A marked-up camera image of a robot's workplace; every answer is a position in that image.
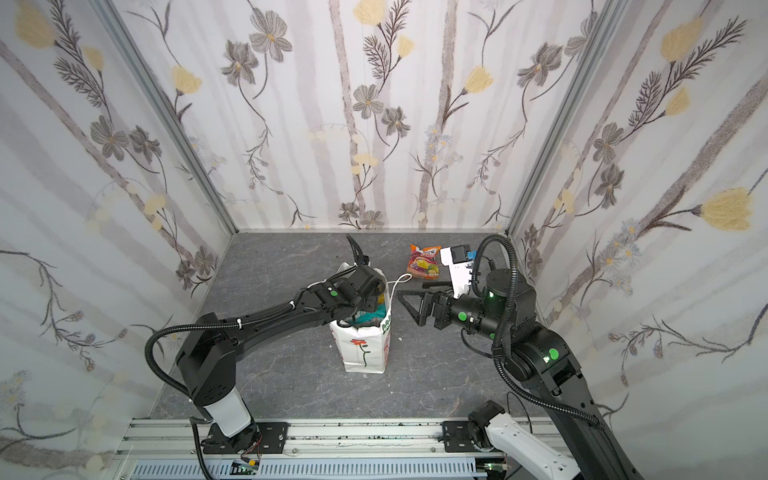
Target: light blue cable tray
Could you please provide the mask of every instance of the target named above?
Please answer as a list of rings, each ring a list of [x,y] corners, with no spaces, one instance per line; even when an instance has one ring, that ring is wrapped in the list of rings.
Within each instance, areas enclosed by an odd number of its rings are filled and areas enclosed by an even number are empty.
[[[400,478],[472,479],[486,477],[474,458],[291,458],[264,459],[258,473],[232,468],[232,460],[206,462],[219,480],[397,480]],[[126,480],[198,480],[197,460],[140,460]]]

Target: snack bag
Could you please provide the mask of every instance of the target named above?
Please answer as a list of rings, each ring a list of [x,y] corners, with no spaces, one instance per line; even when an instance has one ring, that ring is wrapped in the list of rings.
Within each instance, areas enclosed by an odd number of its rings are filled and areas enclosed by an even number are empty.
[[[440,270],[437,266],[437,253],[440,247],[430,247],[424,250],[411,244],[411,261],[408,264],[408,273],[419,278],[434,280],[440,276]]]

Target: black mounting plate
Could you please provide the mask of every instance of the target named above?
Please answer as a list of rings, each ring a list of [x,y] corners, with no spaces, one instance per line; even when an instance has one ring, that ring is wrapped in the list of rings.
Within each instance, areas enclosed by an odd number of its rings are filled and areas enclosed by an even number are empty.
[[[447,420],[442,423],[442,444],[445,453],[478,452],[475,441],[469,433],[469,422]]]
[[[262,439],[259,443],[261,454],[281,454],[286,444],[287,433],[288,423],[286,422],[261,422],[251,423],[242,432],[228,438],[221,432],[219,425],[214,423],[208,431],[208,437],[200,444],[206,455],[231,455],[249,449],[261,435]]]

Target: gray marble tabletop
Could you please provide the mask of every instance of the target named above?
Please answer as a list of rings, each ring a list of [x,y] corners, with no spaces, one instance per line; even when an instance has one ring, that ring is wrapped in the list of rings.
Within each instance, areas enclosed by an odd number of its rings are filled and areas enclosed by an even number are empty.
[[[484,233],[353,234],[371,264],[396,280],[409,262],[410,244],[476,248]],[[504,265],[501,247],[486,250]],[[233,238],[202,313],[220,317],[250,313],[289,300],[298,288],[327,278],[343,261],[352,262],[342,233],[239,233]],[[450,280],[440,266],[440,280]],[[415,290],[418,280],[398,288]],[[470,337],[475,348],[490,342]],[[490,359],[468,350],[453,326],[419,328],[395,300],[389,362],[383,374],[347,373],[341,355],[322,326],[294,333],[253,351],[237,364],[237,388],[255,418],[408,418],[466,416],[486,400],[506,406],[506,385]],[[513,416],[525,416],[509,397]],[[531,416],[546,416],[526,404]],[[153,419],[185,419],[197,412],[179,392],[165,387]]]

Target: orange snack package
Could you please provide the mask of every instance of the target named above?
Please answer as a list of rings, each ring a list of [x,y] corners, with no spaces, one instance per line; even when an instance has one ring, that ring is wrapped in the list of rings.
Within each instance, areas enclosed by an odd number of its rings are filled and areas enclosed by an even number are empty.
[[[408,273],[419,278],[434,280],[440,276],[437,265],[437,253],[440,247],[430,247],[424,250],[411,244],[411,261],[408,264]]]

